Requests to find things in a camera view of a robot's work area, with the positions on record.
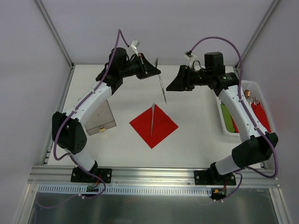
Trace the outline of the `silver knife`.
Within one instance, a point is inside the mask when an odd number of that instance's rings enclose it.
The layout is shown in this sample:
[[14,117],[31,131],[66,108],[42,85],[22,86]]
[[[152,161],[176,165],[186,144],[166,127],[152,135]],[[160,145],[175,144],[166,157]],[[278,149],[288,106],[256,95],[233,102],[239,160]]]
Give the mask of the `silver knife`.
[[152,111],[152,115],[151,115],[151,130],[150,130],[150,135],[153,135],[153,128],[154,128],[154,113],[155,113],[155,106],[156,104],[153,103],[152,107],[151,107],[151,111]]

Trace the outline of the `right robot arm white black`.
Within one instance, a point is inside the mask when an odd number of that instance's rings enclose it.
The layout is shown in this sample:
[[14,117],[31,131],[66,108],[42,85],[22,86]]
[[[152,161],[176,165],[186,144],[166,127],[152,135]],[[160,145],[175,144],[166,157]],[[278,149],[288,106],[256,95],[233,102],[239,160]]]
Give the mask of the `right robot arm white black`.
[[222,185],[234,171],[273,157],[278,136],[275,132],[270,133],[254,114],[239,85],[239,78],[233,72],[226,72],[221,52],[206,53],[205,67],[200,70],[194,68],[196,56],[191,51],[186,52],[185,57],[189,65],[179,67],[167,91],[192,91],[195,86],[208,86],[226,106],[239,131],[241,143],[232,149],[231,155],[212,163],[199,175],[200,181]]

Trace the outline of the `silver spoon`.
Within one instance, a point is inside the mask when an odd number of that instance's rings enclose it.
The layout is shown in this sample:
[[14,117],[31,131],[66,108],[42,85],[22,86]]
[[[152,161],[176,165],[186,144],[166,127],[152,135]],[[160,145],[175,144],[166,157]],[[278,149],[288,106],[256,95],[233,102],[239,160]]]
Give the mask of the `silver spoon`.
[[[155,62],[154,62],[154,65],[155,65],[156,68],[158,67],[158,60],[159,60],[159,57],[157,57],[155,59]],[[163,82],[162,82],[161,75],[159,74],[158,77],[159,77],[159,81],[160,81],[160,85],[161,85],[161,89],[162,89],[162,94],[163,94],[163,97],[164,97],[164,102],[165,102],[165,104],[167,104],[167,99],[166,99],[166,95],[165,95],[165,91],[164,91],[164,85],[163,85]]]

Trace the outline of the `red paper napkin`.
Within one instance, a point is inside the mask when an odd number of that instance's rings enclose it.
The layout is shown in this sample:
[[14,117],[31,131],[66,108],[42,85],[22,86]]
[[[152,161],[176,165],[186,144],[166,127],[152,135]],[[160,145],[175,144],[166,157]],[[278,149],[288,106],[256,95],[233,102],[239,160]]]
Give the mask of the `red paper napkin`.
[[153,135],[151,130],[151,107],[130,121],[130,125],[144,140],[144,142],[153,149],[170,134],[172,134],[178,125],[159,107],[155,106]]

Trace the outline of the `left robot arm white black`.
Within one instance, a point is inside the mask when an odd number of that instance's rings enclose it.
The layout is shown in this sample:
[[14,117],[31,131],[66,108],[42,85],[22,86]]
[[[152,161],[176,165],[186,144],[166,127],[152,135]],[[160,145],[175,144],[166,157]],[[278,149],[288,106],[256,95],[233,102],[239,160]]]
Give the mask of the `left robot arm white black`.
[[81,176],[87,182],[95,181],[98,164],[85,149],[87,136],[84,125],[96,109],[120,88],[124,78],[136,76],[142,80],[160,73],[157,65],[151,64],[143,53],[128,56],[124,48],[112,49],[108,62],[90,91],[70,109],[52,115],[54,159],[60,161],[69,156],[82,170]]

